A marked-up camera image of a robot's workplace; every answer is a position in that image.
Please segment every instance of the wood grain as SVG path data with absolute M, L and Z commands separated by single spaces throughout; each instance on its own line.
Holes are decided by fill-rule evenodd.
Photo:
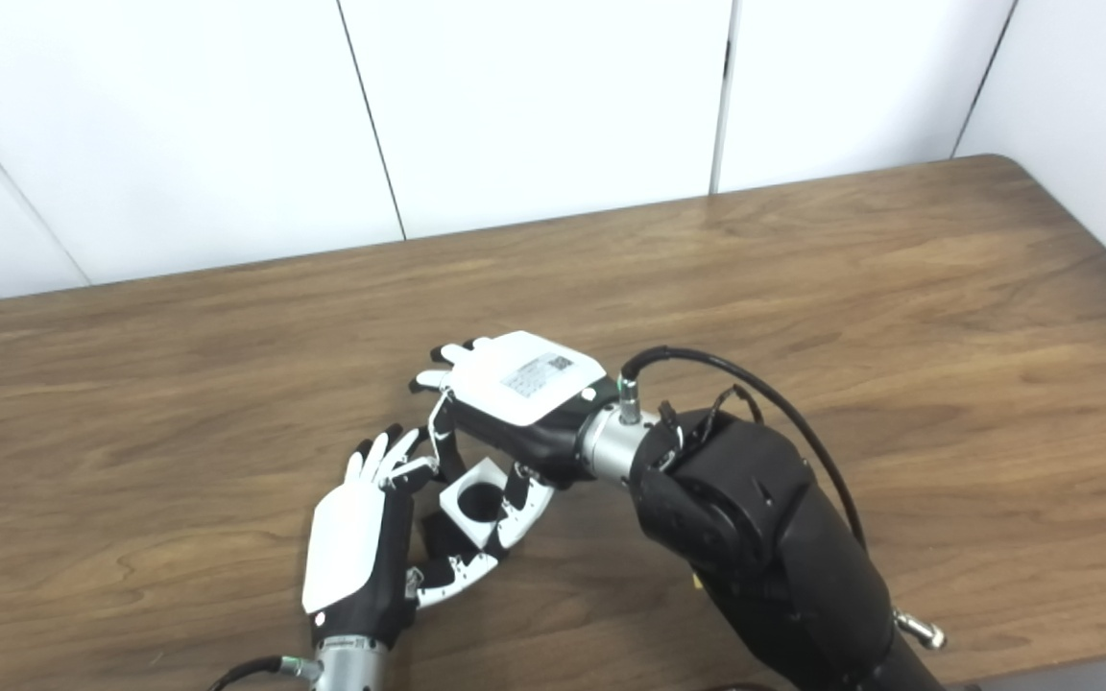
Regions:
M 306 650 L 313 504 L 430 346 L 680 343 L 806 411 L 947 681 L 1106 656 L 1106 250 L 1010 161 L 877 171 L 0 302 L 0 688 L 202 688 Z M 649 404 L 724 386 L 657 367 Z M 580 485 L 422 613 L 390 685 L 769 680 Z

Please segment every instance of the label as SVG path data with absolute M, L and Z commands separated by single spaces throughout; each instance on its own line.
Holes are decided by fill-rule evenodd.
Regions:
M 520 397 L 531 398 L 571 367 L 574 367 L 574 362 L 564 355 L 545 353 L 528 363 L 526 366 L 519 367 L 518 370 L 507 375 L 501 384 L 513 390 L 514 394 L 519 394 Z

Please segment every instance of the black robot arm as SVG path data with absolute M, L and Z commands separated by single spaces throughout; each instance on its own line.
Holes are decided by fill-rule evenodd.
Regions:
M 753 655 L 802 691 L 942 691 L 899 629 L 926 647 L 940 630 L 896 613 L 864 546 L 859 515 L 824 443 L 776 390 L 714 355 L 644 350 L 617 381 L 586 355 L 514 332 L 435 349 L 451 370 L 420 373 L 458 429 L 566 489 L 626 489 L 643 531 L 692 565 Z M 757 390 L 811 446 L 838 491 L 845 522 L 793 442 L 754 420 L 707 410 L 641 411 L 637 373 L 661 359 L 721 368 Z
M 941 691 L 900 637 L 890 595 L 786 438 L 723 411 L 655 428 L 628 486 L 643 531 L 693 565 L 754 657 L 802 691 Z

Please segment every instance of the metal clip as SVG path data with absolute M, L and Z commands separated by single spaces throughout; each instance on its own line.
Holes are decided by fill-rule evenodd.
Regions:
M 947 643 L 943 630 L 940 630 L 931 621 L 918 620 L 918 618 L 912 617 L 908 613 L 900 613 L 898 609 L 895 609 L 895 625 L 906 634 L 912 636 L 912 638 L 916 638 L 920 646 L 930 651 L 939 651 Z

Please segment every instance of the white block with hole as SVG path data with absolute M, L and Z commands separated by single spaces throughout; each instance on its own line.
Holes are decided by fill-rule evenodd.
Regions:
M 484 549 L 489 535 L 492 533 L 492 526 L 497 525 L 497 521 L 471 520 L 460 507 L 460 495 L 473 484 L 481 482 L 504 491 L 505 473 L 501 472 L 501 469 L 491 459 L 483 458 L 478 464 L 470 468 L 469 472 L 463 473 L 463 477 L 458 478 L 446 490 L 442 490 L 438 495 L 438 503 L 442 507 L 442 512 L 447 513 L 447 516 L 451 517 L 457 526 L 460 526 L 460 530 L 473 545 Z

